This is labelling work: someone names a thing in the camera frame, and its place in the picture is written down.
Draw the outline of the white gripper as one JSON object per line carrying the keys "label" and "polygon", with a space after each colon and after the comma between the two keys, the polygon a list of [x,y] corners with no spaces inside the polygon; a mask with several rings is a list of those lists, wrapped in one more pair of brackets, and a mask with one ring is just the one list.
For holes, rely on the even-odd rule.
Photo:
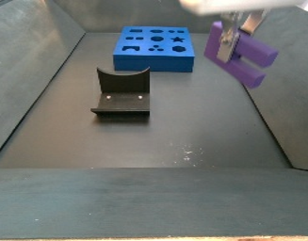
{"label": "white gripper", "polygon": [[179,0],[184,9],[196,15],[209,15],[223,13],[221,18],[221,36],[217,50],[217,59],[223,62],[231,60],[232,52],[239,40],[238,22],[242,13],[238,11],[252,10],[240,30],[252,34],[262,25],[268,10],[264,8],[280,8],[300,5],[306,0]]}

